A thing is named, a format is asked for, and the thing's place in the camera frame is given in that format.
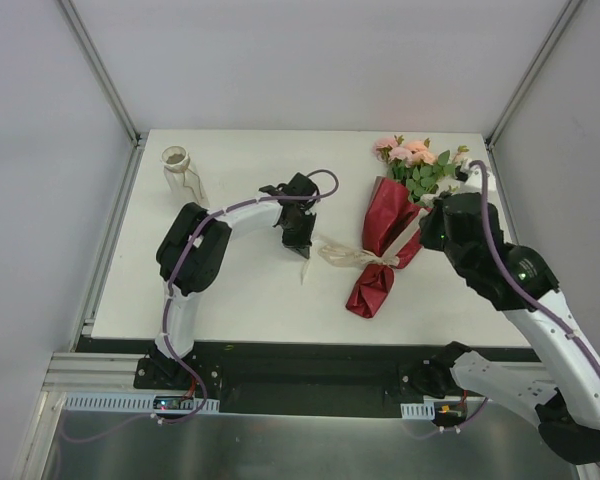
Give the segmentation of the cream printed ribbon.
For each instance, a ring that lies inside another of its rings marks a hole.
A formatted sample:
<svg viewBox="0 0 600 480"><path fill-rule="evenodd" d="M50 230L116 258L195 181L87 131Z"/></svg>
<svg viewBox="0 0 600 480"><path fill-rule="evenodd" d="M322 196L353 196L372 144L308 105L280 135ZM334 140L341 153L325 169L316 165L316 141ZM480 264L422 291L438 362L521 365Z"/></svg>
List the cream printed ribbon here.
<svg viewBox="0 0 600 480"><path fill-rule="evenodd" d="M379 256L369 250L351 247L321 235L313 241L310 253L317 254L327 264L336 268L364 269L370 264L397 267L400 262L396 254Z"/></svg>

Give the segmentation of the dark red wrapping paper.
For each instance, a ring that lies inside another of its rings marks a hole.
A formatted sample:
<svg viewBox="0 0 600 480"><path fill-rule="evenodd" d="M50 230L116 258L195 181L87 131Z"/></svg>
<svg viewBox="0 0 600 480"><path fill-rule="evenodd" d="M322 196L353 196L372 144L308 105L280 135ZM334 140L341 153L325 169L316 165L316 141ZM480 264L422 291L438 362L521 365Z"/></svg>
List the dark red wrapping paper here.
<svg viewBox="0 0 600 480"><path fill-rule="evenodd" d="M395 272L406 268L421 250L420 220L429 210L410 200L404 185L386 177L374 184L361 234L363 271L346 309L373 318L389 296Z"/></svg>

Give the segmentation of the pink flower bouquet green leaves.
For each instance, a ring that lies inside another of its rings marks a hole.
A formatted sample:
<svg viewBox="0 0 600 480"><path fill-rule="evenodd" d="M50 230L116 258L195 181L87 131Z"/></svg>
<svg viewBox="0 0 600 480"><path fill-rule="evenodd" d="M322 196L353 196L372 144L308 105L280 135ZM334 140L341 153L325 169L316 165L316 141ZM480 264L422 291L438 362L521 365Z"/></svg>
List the pink flower bouquet green leaves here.
<svg viewBox="0 0 600 480"><path fill-rule="evenodd" d="M443 192L442 184L456 177L470 149L459 145L455 151L434 153L431 140L407 141L403 135L378 139L372 148L377 160L386 166L387 176L404 186L409 201L429 206Z"/></svg>

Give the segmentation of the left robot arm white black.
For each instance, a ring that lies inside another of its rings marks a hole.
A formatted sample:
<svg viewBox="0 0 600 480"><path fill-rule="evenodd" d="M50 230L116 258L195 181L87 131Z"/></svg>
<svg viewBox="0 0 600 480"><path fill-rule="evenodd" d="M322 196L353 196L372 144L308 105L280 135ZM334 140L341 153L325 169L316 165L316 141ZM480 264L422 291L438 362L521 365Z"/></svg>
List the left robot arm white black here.
<svg viewBox="0 0 600 480"><path fill-rule="evenodd" d="M218 277L232 240L261 229L279 228L284 248L308 260L317 215L313 207L335 193L322 193L309 174L266 185L247 200L211 212L191 202L180 210L162 240L156 260L164 302L159 332L137 364L137 389L200 387L193 372L194 323L203 293Z"/></svg>

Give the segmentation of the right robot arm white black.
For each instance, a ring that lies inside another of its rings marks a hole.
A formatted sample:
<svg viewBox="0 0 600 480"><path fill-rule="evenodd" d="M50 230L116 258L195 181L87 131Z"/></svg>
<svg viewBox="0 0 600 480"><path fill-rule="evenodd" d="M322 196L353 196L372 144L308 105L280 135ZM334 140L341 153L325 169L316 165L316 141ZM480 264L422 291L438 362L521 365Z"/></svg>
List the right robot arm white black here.
<svg viewBox="0 0 600 480"><path fill-rule="evenodd" d="M488 201L493 178L486 165L466 161L458 174L463 186L438 196L420 220L420 243L444 253L466 285L516 327L553 384L527 380L451 342L411 372L410 385L438 399L475 392L530 423L561 459L600 464L600 356L543 257L505 241Z"/></svg>

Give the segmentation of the beige ceramic vase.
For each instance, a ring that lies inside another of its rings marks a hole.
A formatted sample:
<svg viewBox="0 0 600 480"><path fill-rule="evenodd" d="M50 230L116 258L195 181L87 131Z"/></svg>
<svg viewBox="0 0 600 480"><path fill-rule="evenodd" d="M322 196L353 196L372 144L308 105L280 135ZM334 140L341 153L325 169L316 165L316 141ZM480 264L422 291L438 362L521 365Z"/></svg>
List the beige ceramic vase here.
<svg viewBox="0 0 600 480"><path fill-rule="evenodd" d="M180 206L194 202L203 208L209 207L201 177L184 147L166 148L161 154L161 163L170 191Z"/></svg>

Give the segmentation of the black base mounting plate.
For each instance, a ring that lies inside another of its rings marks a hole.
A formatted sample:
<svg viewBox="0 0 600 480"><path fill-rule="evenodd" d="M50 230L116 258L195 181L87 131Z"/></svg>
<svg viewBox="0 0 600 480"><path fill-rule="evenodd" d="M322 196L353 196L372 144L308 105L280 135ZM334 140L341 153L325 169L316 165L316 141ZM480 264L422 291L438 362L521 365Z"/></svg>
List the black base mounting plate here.
<svg viewBox="0 0 600 480"><path fill-rule="evenodd" d="M155 347L138 361L133 385L186 391L223 413L397 418L423 396L411 376L440 346L197 342L177 364Z"/></svg>

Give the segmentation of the right aluminium frame post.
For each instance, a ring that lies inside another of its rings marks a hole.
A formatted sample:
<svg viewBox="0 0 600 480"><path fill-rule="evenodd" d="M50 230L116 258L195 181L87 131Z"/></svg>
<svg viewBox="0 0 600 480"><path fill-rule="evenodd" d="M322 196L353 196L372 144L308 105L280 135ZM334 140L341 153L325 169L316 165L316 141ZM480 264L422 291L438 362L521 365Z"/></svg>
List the right aluminium frame post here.
<svg viewBox="0 0 600 480"><path fill-rule="evenodd" d="M556 19L553 21L548 33L545 35L529 65L525 69L503 111L496 120L490 133L485 138L485 145L488 152L494 149L512 117L520 108L523 100L530 93L537 78L551 58L551 55L574 21L574 18L585 4L585 0L568 0L561 7Z"/></svg>

